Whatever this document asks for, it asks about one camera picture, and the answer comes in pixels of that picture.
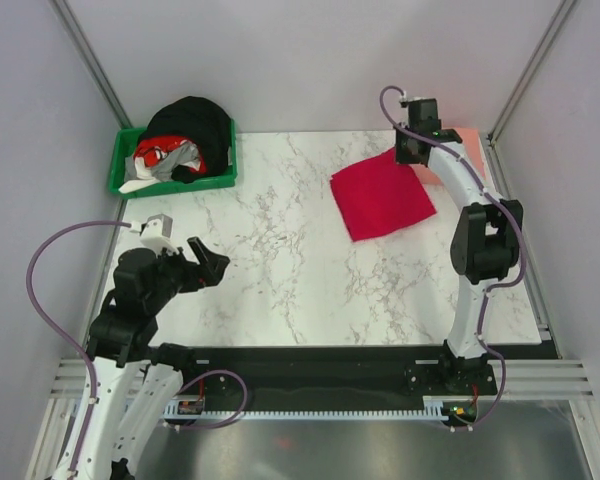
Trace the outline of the magenta t shirt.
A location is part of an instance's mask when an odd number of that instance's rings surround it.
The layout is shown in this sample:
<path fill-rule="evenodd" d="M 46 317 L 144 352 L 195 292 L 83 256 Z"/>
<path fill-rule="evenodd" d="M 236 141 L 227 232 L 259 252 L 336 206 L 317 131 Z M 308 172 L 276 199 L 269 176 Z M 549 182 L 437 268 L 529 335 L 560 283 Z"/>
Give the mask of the magenta t shirt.
<path fill-rule="evenodd" d="M 330 179 L 330 187 L 352 241 L 414 226 L 436 214 L 414 169 L 395 160 L 390 148 L 359 161 Z"/>

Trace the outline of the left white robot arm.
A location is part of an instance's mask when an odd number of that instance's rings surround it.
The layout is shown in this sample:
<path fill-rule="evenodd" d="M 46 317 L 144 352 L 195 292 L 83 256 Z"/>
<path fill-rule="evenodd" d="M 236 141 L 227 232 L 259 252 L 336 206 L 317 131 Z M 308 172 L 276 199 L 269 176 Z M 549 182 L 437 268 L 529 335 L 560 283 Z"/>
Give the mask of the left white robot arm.
<path fill-rule="evenodd" d="M 191 348 L 150 344 L 161 310 L 178 294 L 218 285 L 230 264 L 197 237 L 187 243 L 194 260 L 166 242 L 119 257 L 114 287 L 89 329 L 84 391 L 53 478 L 135 478 L 168 402 L 198 385 Z"/>

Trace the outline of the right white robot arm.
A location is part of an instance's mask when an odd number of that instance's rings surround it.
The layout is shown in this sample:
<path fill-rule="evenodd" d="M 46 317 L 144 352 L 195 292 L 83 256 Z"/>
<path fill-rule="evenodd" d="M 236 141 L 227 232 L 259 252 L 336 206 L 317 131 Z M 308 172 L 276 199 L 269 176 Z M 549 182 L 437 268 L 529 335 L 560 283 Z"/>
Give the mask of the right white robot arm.
<path fill-rule="evenodd" d="M 453 325 L 436 363 L 409 367 L 408 385 L 424 395 L 492 395 L 497 388 L 484 334 L 489 296 L 509 285 L 520 262 L 523 208 L 489 191 L 457 131 L 442 127 L 435 99 L 399 103 L 405 119 L 394 128 L 396 162 L 433 172 L 459 211 L 450 246 L 459 277 Z"/>

